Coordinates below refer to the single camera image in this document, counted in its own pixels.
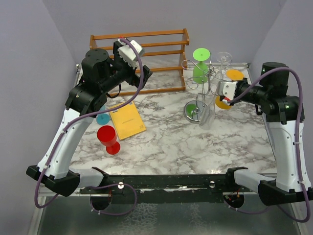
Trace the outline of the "yellow plastic wine glass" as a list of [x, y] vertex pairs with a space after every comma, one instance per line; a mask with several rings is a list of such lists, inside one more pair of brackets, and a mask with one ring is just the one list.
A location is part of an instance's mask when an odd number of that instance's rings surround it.
[[216, 87], [215, 104], [223, 110], [231, 108], [231, 103], [236, 96], [236, 89], [240, 81], [243, 81], [244, 74], [239, 70], [231, 69], [225, 72], [227, 80], [220, 80]]

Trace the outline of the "clear round wine glass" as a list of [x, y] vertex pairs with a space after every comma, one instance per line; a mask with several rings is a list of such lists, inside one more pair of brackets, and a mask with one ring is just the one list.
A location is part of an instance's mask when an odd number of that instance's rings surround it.
[[209, 94], [204, 97], [203, 105], [201, 106], [201, 117], [199, 127], [203, 130], [209, 130], [215, 120], [215, 95]]

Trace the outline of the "clear champagne flute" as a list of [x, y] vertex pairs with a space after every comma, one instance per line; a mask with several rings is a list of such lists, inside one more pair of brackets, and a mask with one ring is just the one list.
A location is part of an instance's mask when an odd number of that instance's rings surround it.
[[220, 63], [220, 65], [217, 68], [215, 68], [213, 65], [210, 66], [211, 88], [215, 88], [217, 83], [220, 80], [223, 80], [223, 78], [224, 78], [223, 72], [232, 63], [232, 55], [230, 53], [224, 52], [224, 51], [218, 52], [216, 54], [216, 60], [217, 60], [217, 62]]

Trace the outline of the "green plastic wine glass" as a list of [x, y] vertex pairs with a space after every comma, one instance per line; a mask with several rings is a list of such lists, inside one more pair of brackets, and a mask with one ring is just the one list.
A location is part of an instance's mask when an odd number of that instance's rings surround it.
[[208, 65], [206, 61], [210, 58], [211, 53], [206, 48], [198, 48], [193, 52], [193, 58], [198, 61], [193, 68], [193, 81], [197, 84], [207, 82], [206, 73], [208, 72]]

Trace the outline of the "blue plastic wine glass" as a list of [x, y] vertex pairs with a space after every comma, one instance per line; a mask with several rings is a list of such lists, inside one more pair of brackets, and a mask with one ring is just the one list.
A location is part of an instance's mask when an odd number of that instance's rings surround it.
[[107, 113], [98, 114], [96, 116], [96, 122], [98, 125], [104, 126], [107, 125], [110, 121], [110, 115]]

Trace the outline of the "red plastic wine glass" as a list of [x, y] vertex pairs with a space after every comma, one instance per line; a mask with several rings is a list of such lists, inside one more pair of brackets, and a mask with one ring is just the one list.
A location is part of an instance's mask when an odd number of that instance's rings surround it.
[[115, 155], [120, 151], [121, 147], [113, 127], [109, 125], [100, 127], [97, 131], [97, 138], [106, 147], [108, 154]]

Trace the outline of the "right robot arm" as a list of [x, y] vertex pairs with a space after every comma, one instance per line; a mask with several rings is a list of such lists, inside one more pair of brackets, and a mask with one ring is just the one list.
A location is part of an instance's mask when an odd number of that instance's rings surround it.
[[266, 62], [262, 65], [261, 76], [251, 85], [244, 78], [240, 81], [222, 80], [217, 86], [223, 103], [251, 103], [266, 116], [276, 158], [276, 178], [253, 173], [246, 167], [236, 167], [228, 169], [224, 180], [229, 191], [244, 186], [258, 193], [266, 206], [313, 198], [302, 147], [305, 117], [302, 88], [298, 88], [298, 96], [287, 95], [290, 73], [294, 71], [283, 63]]

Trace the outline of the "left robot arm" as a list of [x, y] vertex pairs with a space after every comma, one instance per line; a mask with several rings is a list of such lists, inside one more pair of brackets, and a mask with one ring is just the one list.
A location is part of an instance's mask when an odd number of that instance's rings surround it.
[[72, 156], [86, 129], [107, 102], [114, 88], [127, 82], [139, 92], [152, 75], [142, 64], [144, 48], [135, 40], [120, 38], [113, 44], [113, 58], [105, 49], [89, 50], [81, 62], [83, 74], [69, 92], [60, 127], [43, 158], [26, 174], [52, 192], [69, 196], [77, 188], [92, 187], [97, 193], [107, 190], [108, 181], [96, 169], [76, 172], [69, 168]]

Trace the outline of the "wooden shelf rack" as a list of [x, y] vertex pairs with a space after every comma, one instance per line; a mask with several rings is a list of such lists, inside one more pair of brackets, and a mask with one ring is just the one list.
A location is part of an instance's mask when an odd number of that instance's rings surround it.
[[178, 78], [166, 78], [166, 82], [179, 81], [177, 86], [162, 84], [160, 88], [145, 87], [141, 94], [183, 92], [186, 90], [183, 69], [185, 62], [185, 48], [190, 44], [186, 28], [179, 30], [137, 32], [112, 35], [91, 35], [90, 49], [98, 49], [98, 42], [116, 41], [120, 37], [136, 40], [144, 49], [142, 62], [150, 68], [154, 75], [166, 75], [173, 72]]

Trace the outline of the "chrome wine glass rack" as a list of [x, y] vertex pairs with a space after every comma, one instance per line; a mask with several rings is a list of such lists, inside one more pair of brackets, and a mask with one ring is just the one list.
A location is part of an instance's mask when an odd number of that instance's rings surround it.
[[[196, 63], [194, 63], [193, 61], [185, 59], [181, 63], [184, 70], [189, 69], [187, 65], [188, 62], [191, 62], [194, 66], [196, 65]], [[201, 106], [203, 105], [204, 97], [209, 94], [214, 95], [212, 88], [211, 88], [211, 83], [210, 83], [210, 76], [211, 76], [210, 66], [212, 64], [207, 64], [207, 65], [208, 65], [208, 72], [206, 73], [207, 82], [205, 83], [203, 82], [202, 84], [197, 84], [193, 81], [193, 76], [190, 77], [186, 82], [187, 86], [192, 90], [195, 90], [198, 87], [201, 87], [201, 91], [196, 95], [196, 98], [194, 100], [187, 102], [183, 109], [184, 117], [190, 123], [198, 124], [198, 125], [200, 122]]]

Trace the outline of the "yellow book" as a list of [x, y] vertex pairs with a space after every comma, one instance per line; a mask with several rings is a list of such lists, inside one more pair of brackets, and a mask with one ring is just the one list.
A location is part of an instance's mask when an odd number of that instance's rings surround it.
[[120, 140], [146, 131], [146, 127], [133, 101], [122, 108], [111, 111], [110, 116]]

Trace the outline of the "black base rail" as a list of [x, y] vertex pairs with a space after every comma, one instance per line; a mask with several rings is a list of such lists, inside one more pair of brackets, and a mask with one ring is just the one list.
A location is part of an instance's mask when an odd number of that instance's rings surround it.
[[107, 175], [101, 186], [108, 189], [81, 189], [81, 194], [94, 196], [112, 195], [113, 203], [130, 204], [134, 193], [128, 187], [119, 189], [112, 184], [124, 183], [132, 186], [137, 193], [138, 203], [222, 203], [223, 196], [239, 190], [240, 194], [250, 192], [245, 187], [228, 186], [224, 174], [191, 174], [191, 175]]

